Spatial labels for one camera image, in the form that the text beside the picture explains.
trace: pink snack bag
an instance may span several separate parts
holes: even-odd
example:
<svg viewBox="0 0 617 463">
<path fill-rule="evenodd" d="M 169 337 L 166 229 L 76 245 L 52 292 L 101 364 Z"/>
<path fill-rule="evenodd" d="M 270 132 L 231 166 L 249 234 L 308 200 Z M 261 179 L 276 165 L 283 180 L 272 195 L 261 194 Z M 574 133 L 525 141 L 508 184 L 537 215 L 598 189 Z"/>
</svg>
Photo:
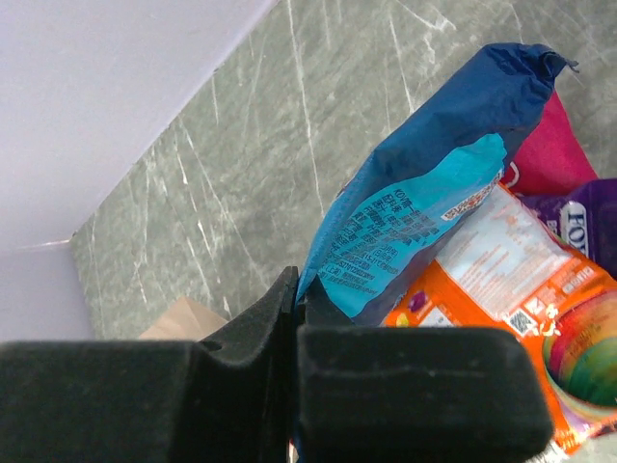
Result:
<svg viewBox="0 0 617 463">
<path fill-rule="evenodd" d="M 557 92 L 501 181 L 521 195 L 567 195 L 598 178 L 575 137 Z"/>
</svg>

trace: chip bag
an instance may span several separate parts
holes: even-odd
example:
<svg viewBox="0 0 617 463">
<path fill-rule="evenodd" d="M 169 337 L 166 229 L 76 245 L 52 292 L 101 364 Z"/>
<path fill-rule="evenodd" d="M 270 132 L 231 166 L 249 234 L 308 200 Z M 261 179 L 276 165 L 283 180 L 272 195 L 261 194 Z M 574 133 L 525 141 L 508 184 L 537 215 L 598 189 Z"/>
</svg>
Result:
<svg viewBox="0 0 617 463">
<path fill-rule="evenodd" d="M 590 181 L 566 196 L 521 201 L 553 233 L 617 279 L 617 178 Z"/>
<path fill-rule="evenodd" d="M 526 348 L 560 461 L 617 423 L 617 282 L 496 188 L 384 321 L 500 328 Z"/>
<path fill-rule="evenodd" d="M 521 195 L 566 195 L 596 178 L 554 92 L 501 182 Z"/>
<path fill-rule="evenodd" d="M 379 325 L 499 182 L 567 65 L 543 45 L 483 47 L 339 194 L 310 247 L 298 299 L 318 279 L 356 323 Z"/>
</svg>

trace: white wall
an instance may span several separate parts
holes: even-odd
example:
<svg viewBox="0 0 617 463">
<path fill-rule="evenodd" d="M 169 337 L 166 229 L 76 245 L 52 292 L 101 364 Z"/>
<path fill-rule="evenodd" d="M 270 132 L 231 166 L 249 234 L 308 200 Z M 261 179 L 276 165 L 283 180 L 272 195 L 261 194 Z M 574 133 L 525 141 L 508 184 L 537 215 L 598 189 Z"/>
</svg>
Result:
<svg viewBox="0 0 617 463">
<path fill-rule="evenodd" d="M 0 255 L 0 341 L 93 338 L 66 244 Z"/>
<path fill-rule="evenodd" d="M 0 253 L 67 239 L 276 0 L 2 0 Z"/>
</svg>

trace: orange snack bag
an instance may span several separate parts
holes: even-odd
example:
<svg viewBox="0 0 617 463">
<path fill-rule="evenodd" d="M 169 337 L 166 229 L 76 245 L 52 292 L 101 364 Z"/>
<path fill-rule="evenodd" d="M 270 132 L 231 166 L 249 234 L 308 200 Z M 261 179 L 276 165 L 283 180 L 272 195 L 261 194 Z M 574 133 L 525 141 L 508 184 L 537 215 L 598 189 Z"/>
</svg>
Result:
<svg viewBox="0 0 617 463">
<path fill-rule="evenodd" d="M 557 241 L 503 187 L 445 245 L 384 325 L 513 333 L 531 357 L 554 421 L 552 455 L 571 454 L 585 439 L 614 430 L 617 282 Z"/>
</svg>

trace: blue snack bag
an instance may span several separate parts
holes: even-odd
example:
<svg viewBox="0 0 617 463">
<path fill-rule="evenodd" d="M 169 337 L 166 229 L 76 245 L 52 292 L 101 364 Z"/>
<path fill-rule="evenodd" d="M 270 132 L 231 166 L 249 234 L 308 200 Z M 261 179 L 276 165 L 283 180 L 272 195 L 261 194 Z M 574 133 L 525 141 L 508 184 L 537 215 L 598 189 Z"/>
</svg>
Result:
<svg viewBox="0 0 617 463">
<path fill-rule="evenodd" d="M 298 301 L 319 280 L 379 325 L 502 177 L 573 66 L 544 45 L 483 47 L 368 156 L 319 227 Z"/>
</svg>

